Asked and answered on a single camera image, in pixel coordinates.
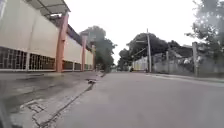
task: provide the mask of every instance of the roof overhang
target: roof overhang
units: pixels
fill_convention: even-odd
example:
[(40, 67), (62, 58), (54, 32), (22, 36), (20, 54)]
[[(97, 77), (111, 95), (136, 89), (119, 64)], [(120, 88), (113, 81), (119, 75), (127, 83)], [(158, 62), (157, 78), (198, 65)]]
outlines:
[(26, 0), (44, 16), (70, 11), (64, 0)]

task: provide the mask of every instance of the red column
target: red column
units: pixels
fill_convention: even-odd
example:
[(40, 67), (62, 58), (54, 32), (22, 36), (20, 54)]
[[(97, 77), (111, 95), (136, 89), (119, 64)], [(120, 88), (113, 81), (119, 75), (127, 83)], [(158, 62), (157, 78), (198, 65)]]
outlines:
[(64, 56), (64, 44), (65, 38), (68, 28), (68, 12), (62, 16), (62, 21), (60, 25), (59, 35), (58, 35), (58, 44), (57, 44), (57, 51), (56, 51), (56, 62), (55, 62), (55, 69), (56, 72), (62, 72), (62, 64), (63, 64), (63, 56)]
[(86, 40), (87, 40), (87, 36), (82, 36), (82, 65), (81, 65), (81, 71), (85, 70)]

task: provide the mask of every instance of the asphalt road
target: asphalt road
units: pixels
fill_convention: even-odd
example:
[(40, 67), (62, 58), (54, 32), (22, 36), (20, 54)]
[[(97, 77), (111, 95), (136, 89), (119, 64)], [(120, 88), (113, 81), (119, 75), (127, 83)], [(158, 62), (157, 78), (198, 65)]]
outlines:
[(56, 128), (223, 128), (224, 84), (111, 73), (65, 109)]

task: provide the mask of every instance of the green tree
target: green tree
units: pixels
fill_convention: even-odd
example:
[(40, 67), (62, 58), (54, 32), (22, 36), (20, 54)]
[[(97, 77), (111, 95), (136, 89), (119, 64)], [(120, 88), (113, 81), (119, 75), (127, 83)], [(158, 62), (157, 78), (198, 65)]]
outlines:
[(87, 45), (94, 44), (96, 47), (96, 65), (101, 65), (103, 70), (109, 70), (113, 65), (113, 49), (116, 45), (105, 38), (106, 31), (98, 26), (89, 27), (80, 33), (88, 35)]
[(127, 66), (131, 66), (132, 58), (129, 54), (129, 50), (123, 49), (119, 52), (120, 59), (118, 61), (118, 67), (123, 71), (127, 69)]
[[(168, 49), (168, 44), (166, 41), (156, 37), (156, 35), (149, 33), (150, 38), (150, 45), (151, 45), (151, 54), (157, 54), (157, 53), (165, 53)], [(130, 43), (127, 44), (129, 46), (130, 55), (135, 55), (142, 49), (147, 48), (147, 34), (146, 33), (140, 33), (138, 34)], [(135, 59), (139, 59), (142, 56), (147, 56), (147, 50), (143, 50), (141, 53), (139, 53), (137, 56), (135, 56)]]
[(187, 36), (201, 39), (206, 53), (215, 61), (223, 57), (224, 49), (224, 1), (201, 0), (197, 5), (196, 21), (192, 29), (194, 33)]

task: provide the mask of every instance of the roof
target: roof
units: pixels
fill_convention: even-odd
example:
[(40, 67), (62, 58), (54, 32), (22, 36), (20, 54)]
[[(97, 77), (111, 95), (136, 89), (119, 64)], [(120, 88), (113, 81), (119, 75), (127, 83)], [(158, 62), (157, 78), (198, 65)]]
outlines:
[(26, 0), (44, 16), (70, 11), (64, 0)]
[(189, 47), (180, 46), (180, 47), (172, 48), (172, 50), (184, 58), (193, 56), (193, 50), (192, 50), (192, 48), (189, 48)]

